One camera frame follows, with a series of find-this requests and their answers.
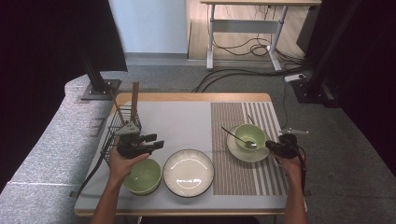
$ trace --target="human arm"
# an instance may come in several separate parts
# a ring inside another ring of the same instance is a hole
[[[136,158],[127,160],[119,154],[116,147],[111,148],[110,175],[108,177],[105,190],[93,213],[91,224],[114,223],[120,187],[122,185],[123,179],[130,173],[131,168],[136,163],[145,160],[148,156],[149,154],[146,153]]]
[[[286,200],[285,224],[308,223],[304,207],[304,195],[302,190],[301,163],[298,157],[292,159],[281,158],[274,154],[280,161],[289,183],[288,199]]]

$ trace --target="striped placemat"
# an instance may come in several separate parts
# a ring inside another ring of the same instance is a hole
[[[258,162],[240,161],[227,148],[227,133],[221,129],[251,123],[250,116],[271,140],[277,141],[280,127],[272,103],[211,103],[211,113],[214,194],[286,195],[285,174],[273,157]]]

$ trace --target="power strip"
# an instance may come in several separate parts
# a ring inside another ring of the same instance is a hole
[[[305,76],[303,74],[296,74],[296,75],[285,77],[285,82],[291,82],[294,80],[303,80],[303,79],[305,79]]]

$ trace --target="wooden table edge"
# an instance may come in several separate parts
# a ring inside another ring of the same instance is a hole
[[[124,105],[132,101],[132,93],[121,92],[116,101],[118,105]],[[250,92],[139,92],[138,101],[271,102],[271,97],[267,93]],[[115,111],[116,107],[113,106],[111,113]]]
[[[320,0],[201,0],[206,5],[241,5],[241,6],[290,6],[290,7],[313,7],[320,6]]]
[[[93,216],[94,210],[80,210],[76,209],[75,214],[79,217],[91,217]],[[128,210],[117,210],[117,216],[137,216],[137,217],[196,217],[196,216],[268,216],[268,215],[285,215],[285,209],[267,209],[267,210],[190,210],[190,211],[179,211],[179,210],[168,210],[168,211],[128,211]]]

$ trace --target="plate rim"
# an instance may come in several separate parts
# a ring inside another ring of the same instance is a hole
[[[198,153],[201,153],[201,154],[205,155],[205,156],[207,157],[207,159],[210,161],[210,165],[211,165],[211,167],[212,167],[212,173],[213,173],[212,178],[211,178],[211,180],[210,180],[210,184],[207,186],[207,188],[206,188],[205,190],[203,190],[202,192],[200,192],[199,194],[196,194],[196,195],[193,195],[193,196],[186,196],[186,195],[181,195],[181,194],[175,193],[174,191],[172,191],[172,190],[169,188],[168,184],[166,184],[166,178],[165,178],[165,166],[166,166],[166,164],[169,162],[169,160],[170,160],[172,157],[174,157],[177,153],[180,153],[181,151],[187,151],[187,150],[196,151],[196,152],[198,152]],[[173,153],[173,154],[166,160],[165,164],[163,165],[163,182],[165,183],[165,186],[169,189],[169,191],[171,191],[171,192],[174,193],[175,195],[177,195],[177,196],[179,196],[179,197],[182,197],[182,198],[194,198],[194,197],[198,197],[198,196],[202,195],[203,193],[207,192],[208,189],[210,189],[210,186],[212,186],[213,180],[214,180],[214,179],[215,179],[215,167],[214,167],[214,165],[213,165],[213,161],[210,160],[210,158],[209,158],[204,152],[202,152],[202,151],[200,151],[200,150],[197,150],[197,149],[193,149],[193,148],[184,148],[184,149],[181,149],[181,150],[179,150],[179,151]]]

